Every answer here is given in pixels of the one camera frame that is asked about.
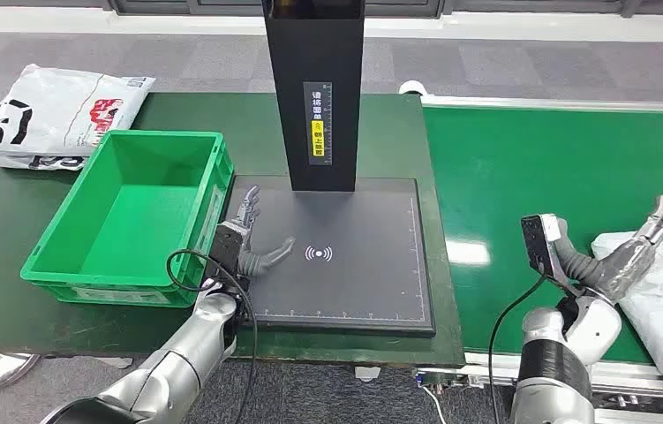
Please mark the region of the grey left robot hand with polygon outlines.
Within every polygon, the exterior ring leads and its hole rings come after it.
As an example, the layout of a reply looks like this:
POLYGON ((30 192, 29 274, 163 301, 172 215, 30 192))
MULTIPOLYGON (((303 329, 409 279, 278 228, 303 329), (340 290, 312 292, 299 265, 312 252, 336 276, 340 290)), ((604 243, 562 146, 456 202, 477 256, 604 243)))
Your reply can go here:
POLYGON ((282 245, 266 254, 257 254, 251 248, 252 227, 255 224, 260 210, 260 187, 252 185, 241 200, 235 217, 231 220, 240 228, 243 235, 243 244, 238 255, 238 272, 242 276, 256 277, 265 275, 271 268, 285 260, 293 251, 296 239, 286 238, 282 245))

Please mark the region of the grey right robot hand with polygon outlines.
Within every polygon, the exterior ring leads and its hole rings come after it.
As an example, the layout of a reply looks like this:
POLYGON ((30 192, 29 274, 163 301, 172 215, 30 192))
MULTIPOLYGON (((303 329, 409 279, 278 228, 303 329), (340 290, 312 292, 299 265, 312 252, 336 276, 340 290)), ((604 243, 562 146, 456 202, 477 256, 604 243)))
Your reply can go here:
POLYGON ((591 288, 613 304, 623 299, 653 264, 656 250, 663 241, 663 194, 656 198, 654 210, 641 227, 612 253, 599 260, 599 274, 591 288))

